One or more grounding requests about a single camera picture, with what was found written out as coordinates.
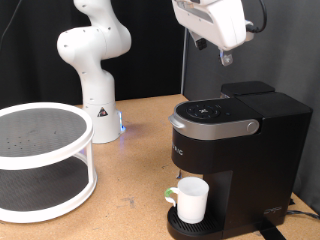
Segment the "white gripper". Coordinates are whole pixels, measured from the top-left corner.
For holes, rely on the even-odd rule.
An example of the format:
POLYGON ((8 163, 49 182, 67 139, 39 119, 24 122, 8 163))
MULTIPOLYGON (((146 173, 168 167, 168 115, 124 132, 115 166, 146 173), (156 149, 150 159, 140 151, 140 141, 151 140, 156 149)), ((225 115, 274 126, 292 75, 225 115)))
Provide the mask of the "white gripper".
POLYGON ((177 21, 189 30, 199 50, 207 47, 208 40, 221 49, 223 66, 233 63, 229 50, 246 39, 241 0, 172 0, 172 5, 177 21))

